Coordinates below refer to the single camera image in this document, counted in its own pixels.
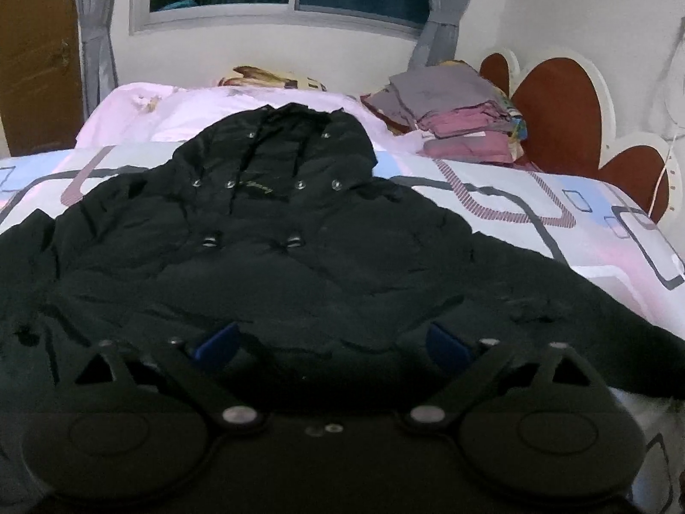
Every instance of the round disc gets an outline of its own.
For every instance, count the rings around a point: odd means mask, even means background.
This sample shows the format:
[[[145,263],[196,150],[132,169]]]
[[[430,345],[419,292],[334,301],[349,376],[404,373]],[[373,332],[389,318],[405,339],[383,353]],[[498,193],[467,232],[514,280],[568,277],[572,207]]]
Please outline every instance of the round disc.
[[[180,401],[139,390],[110,393],[109,403],[84,396],[62,400],[61,412],[37,415],[24,437],[24,461],[50,492],[80,502],[143,499],[203,457],[207,428]]]

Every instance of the gray folded cloth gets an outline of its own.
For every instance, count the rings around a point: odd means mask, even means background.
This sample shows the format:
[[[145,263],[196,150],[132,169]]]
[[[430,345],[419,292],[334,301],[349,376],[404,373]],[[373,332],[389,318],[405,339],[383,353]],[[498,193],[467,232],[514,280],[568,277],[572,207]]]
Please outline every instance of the gray folded cloth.
[[[410,70],[390,77],[403,108],[417,121],[427,114],[441,114],[498,101],[499,94],[489,81],[461,63]]]

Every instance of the bedsheet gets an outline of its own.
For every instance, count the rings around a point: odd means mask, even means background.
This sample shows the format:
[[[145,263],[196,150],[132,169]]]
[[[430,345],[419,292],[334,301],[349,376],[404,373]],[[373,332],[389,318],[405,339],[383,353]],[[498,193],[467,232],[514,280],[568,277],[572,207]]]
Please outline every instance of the bedsheet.
[[[0,161],[0,233],[33,210],[57,216],[111,176],[164,163],[181,142],[141,142]],[[650,322],[685,338],[685,265],[621,190],[596,180],[433,160],[376,144],[374,173],[462,215],[474,230],[567,264]],[[681,513],[685,408],[616,391],[649,443],[634,500]]]

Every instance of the gray curtain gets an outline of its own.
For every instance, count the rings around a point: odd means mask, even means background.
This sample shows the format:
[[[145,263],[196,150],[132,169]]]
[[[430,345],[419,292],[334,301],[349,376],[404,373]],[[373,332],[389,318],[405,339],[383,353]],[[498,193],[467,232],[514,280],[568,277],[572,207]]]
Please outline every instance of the gray curtain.
[[[114,0],[76,0],[83,44],[83,107],[90,116],[116,88],[110,23]]]
[[[459,22],[470,0],[429,0],[430,15],[419,37],[409,68],[435,66],[453,60],[459,39]]]

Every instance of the folded clothes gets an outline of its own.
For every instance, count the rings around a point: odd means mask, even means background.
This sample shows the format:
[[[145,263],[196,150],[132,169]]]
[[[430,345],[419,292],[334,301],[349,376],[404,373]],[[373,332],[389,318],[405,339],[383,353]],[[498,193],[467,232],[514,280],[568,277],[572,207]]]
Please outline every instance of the folded clothes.
[[[488,101],[471,108],[428,114],[419,121],[419,127],[425,131],[432,131],[436,137],[453,137],[476,133],[483,129],[510,133],[515,125],[496,102]]]
[[[423,150],[418,154],[460,162],[487,161],[511,164],[514,161],[509,149],[509,135],[499,131],[483,131],[473,135],[432,139],[424,143]]]
[[[393,133],[429,134],[421,150],[426,156],[498,164],[523,156],[521,140],[527,132],[521,113],[506,94],[465,63],[394,75],[388,86],[362,102]]]
[[[410,70],[390,77],[390,84],[417,121],[497,99],[494,85],[463,63]]]

